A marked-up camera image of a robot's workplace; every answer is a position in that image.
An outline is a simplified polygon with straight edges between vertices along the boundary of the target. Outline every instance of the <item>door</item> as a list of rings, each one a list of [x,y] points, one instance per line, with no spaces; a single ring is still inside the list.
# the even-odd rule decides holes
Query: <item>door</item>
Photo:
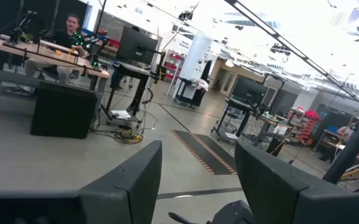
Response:
[[[223,85],[223,88],[221,89],[220,92],[223,93],[225,96],[228,96],[234,80],[235,80],[235,74],[233,72],[227,72],[225,75],[225,81],[224,81],[225,84]]]
[[[262,100],[262,104],[267,106],[268,108],[271,107],[274,96],[277,93],[277,88],[273,88],[271,86],[267,86],[268,90],[265,93],[264,99]]]
[[[227,71],[224,69],[219,70],[217,77],[215,78],[215,82],[214,82],[214,86],[213,86],[214,90],[221,91],[224,81],[226,79],[226,72]]]

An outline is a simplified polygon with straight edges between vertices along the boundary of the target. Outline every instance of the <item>computer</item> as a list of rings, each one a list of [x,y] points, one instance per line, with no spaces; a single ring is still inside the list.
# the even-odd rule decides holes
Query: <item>computer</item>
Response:
[[[151,223],[161,179],[154,141],[80,190],[0,191],[0,224]]]
[[[116,57],[118,60],[126,59],[150,65],[154,54],[157,53],[157,43],[158,40],[130,27],[124,27]]]

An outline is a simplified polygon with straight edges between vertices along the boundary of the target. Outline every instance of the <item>ceiling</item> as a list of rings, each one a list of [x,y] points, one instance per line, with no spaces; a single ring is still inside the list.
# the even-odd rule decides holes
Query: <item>ceiling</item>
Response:
[[[341,93],[339,88],[294,54],[272,53],[271,48],[277,41],[253,26],[224,0],[146,2],[168,12],[172,18],[184,10],[194,10],[193,19],[189,21],[190,28],[187,29],[201,32],[213,40],[221,41],[227,37],[228,43],[223,46],[228,47],[225,50],[232,57],[241,57],[259,66],[243,67],[269,71],[301,86],[327,88]],[[359,1],[249,0],[247,7],[359,95],[359,9],[355,9],[359,8]]]

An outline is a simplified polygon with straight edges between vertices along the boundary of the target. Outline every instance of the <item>paper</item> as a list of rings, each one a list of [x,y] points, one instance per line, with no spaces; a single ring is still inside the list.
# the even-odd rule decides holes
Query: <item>paper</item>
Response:
[[[129,113],[126,110],[121,110],[121,111],[111,110],[110,112],[111,114],[118,114],[116,118],[121,118],[121,119],[131,118],[131,115],[129,115]]]
[[[232,133],[225,133],[226,136],[228,136],[228,138],[231,138],[231,139],[239,139],[235,134],[232,134]]]
[[[274,131],[273,133],[275,134],[285,134],[287,131],[287,128],[286,127],[283,127],[283,126],[280,126],[280,124],[278,124],[275,128],[274,128]]]

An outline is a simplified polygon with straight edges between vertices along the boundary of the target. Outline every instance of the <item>storage rack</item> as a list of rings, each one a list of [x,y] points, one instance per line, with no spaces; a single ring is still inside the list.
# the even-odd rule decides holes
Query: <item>storage rack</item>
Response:
[[[291,111],[293,114],[289,124],[293,125],[295,130],[290,134],[289,140],[293,144],[306,142],[310,138],[315,125],[319,122],[319,118],[302,116],[304,113],[299,110],[291,109]]]
[[[186,55],[180,55],[173,50],[168,50],[167,56],[164,60],[164,66],[167,69],[164,80],[171,82],[174,79],[174,82],[178,79],[178,74],[182,70],[182,67],[185,62]]]

